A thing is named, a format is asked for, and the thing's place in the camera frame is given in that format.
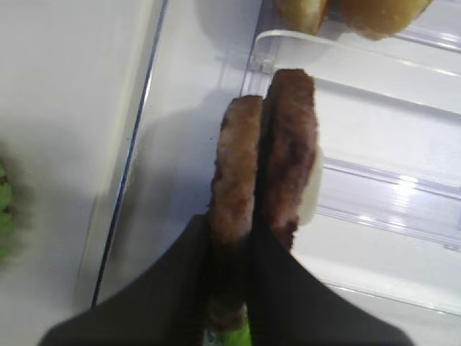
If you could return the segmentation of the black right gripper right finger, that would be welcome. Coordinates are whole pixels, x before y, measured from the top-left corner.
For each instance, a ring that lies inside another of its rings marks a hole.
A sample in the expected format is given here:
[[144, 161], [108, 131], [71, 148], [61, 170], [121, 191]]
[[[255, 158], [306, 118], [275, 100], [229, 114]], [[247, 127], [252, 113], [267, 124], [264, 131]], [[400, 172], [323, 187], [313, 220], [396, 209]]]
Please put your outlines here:
[[249, 243], [253, 345], [412, 345], [398, 327], [348, 302], [309, 273], [260, 215]]

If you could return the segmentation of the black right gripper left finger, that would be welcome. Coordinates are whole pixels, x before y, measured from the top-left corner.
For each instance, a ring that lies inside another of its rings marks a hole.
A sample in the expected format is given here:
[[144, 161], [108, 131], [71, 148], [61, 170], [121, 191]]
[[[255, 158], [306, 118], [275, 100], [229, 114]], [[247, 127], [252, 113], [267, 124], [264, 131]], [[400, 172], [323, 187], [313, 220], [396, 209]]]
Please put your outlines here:
[[201, 345], [206, 328], [209, 239], [193, 216], [139, 278], [94, 308], [55, 325], [41, 345]]

